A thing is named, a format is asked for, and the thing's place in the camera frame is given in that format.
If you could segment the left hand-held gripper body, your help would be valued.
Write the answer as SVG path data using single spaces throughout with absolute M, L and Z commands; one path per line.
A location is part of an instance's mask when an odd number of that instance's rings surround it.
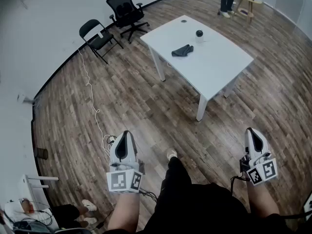
M 110 160 L 110 171 L 106 173 L 108 189 L 112 193 L 139 193 L 143 173 L 140 171 L 141 160 L 120 162 Z

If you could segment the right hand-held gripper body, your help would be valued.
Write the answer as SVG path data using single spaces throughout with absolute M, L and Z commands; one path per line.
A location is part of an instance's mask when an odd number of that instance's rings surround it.
M 250 182 L 256 186 L 278 176 L 276 158 L 270 151 L 253 159 L 245 155 L 240 160 L 240 171 L 245 172 Z

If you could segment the dark blue cloth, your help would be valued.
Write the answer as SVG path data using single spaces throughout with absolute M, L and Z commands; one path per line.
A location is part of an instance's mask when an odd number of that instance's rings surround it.
M 194 51 L 194 47 L 192 45 L 185 45 L 179 49 L 176 49 L 171 52 L 172 57 L 187 57 L 189 53 Z

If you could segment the person's right forearm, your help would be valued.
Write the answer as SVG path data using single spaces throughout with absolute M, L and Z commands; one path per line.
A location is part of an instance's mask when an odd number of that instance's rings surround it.
M 272 214 L 280 214 L 277 203 L 274 201 L 264 183 L 254 186 L 246 182 L 251 213 L 266 218 Z

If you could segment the white table leg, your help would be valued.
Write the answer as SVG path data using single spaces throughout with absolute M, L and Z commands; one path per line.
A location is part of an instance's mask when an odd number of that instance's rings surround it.
M 198 104 L 198 110 L 196 114 L 196 120 L 201 121 L 203 119 L 203 115 L 205 113 L 205 109 L 207 106 L 208 100 L 201 94 Z
M 149 50 L 151 52 L 153 61 L 155 63 L 155 67 L 156 67 L 158 75 L 160 77 L 160 80 L 161 81 L 165 81 L 166 78 L 165 78 L 165 75 L 164 75 L 164 72 L 163 72 L 163 67 L 162 67 L 159 55 L 151 46 L 148 46 L 148 47 L 149 47 Z

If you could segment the brown cylinder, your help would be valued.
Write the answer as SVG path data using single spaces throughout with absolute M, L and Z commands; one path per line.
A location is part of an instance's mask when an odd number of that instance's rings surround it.
M 48 159 L 48 150 L 44 148 L 35 148 L 34 157 L 47 160 Z

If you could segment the white metal rack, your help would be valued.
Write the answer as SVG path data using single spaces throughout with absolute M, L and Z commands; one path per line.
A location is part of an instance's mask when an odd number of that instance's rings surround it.
M 58 177 L 47 176 L 29 176 L 23 174 L 18 182 L 18 192 L 20 198 L 27 198 L 34 202 L 35 208 L 39 208 L 44 205 L 48 205 L 47 197 L 44 193 L 44 189 L 48 189 L 48 185 L 43 185 L 45 181 L 59 181 Z

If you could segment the person's black clothing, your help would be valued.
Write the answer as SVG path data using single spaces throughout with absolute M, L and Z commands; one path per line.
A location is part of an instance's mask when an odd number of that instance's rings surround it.
M 141 234 L 295 234 L 278 214 L 257 217 L 215 183 L 193 184 L 182 162 L 169 159 L 155 212 Z

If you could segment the black folding chair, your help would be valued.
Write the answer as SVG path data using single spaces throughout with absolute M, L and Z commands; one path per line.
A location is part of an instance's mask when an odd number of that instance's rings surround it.
M 97 33 L 91 37 L 89 40 L 87 40 L 85 37 L 87 34 L 89 34 L 92 30 L 94 30 L 98 26 L 102 27 L 102 30 L 97 31 Z M 104 38 L 100 38 L 98 36 L 98 32 L 101 32 L 104 36 Z M 109 64 L 103 57 L 111 51 L 116 45 L 119 45 L 122 49 L 123 46 L 117 41 L 117 39 L 114 37 L 113 34 L 111 34 L 106 27 L 103 26 L 102 23 L 100 23 L 97 19 L 91 19 L 87 21 L 85 24 L 81 26 L 79 29 L 79 36 L 85 41 L 85 43 L 89 46 L 89 48 L 92 50 L 92 52 L 96 55 L 96 57 L 101 58 L 103 62 L 105 62 L 107 65 Z M 112 40 L 116 42 L 115 45 L 110 47 L 103 55 L 100 55 L 98 52 L 101 48 L 103 48 L 106 44 L 112 43 Z

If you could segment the black office chair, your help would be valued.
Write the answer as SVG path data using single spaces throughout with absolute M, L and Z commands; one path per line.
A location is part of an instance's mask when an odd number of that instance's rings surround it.
M 123 37 L 125 33 L 130 33 L 128 36 L 128 43 L 131 44 L 131 37 L 135 31 L 147 33 L 146 30 L 141 29 L 142 26 L 150 26 L 148 22 L 140 23 L 135 25 L 144 18 L 142 9 L 142 3 L 137 3 L 136 7 L 132 0 L 106 0 L 107 4 L 112 8 L 114 14 L 110 15 L 109 18 L 113 21 L 116 27 L 119 29 L 130 26 L 129 29 L 120 33 Z

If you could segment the round wooden side table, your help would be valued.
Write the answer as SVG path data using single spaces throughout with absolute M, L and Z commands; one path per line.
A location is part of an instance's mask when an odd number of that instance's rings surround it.
M 254 4 L 262 4 L 262 0 L 245 0 L 248 2 L 248 8 L 244 9 L 241 7 L 241 4 L 244 0 L 239 0 L 238 6 L 235 9 L 235 13 L 240 13 L 246 16 L 247 24 L 250 24 L 254 14 L 253 14 L 253 5 Z

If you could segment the white wall box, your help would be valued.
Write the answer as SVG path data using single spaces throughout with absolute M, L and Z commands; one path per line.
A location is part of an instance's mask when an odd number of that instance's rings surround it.
M 17 96 L 17 102 L 20 104 L 26 103 L 26 104 L 33 104 L 34 100 L 29 98 L 28 96 L 26 96 L 23 93 L 19 93 Z

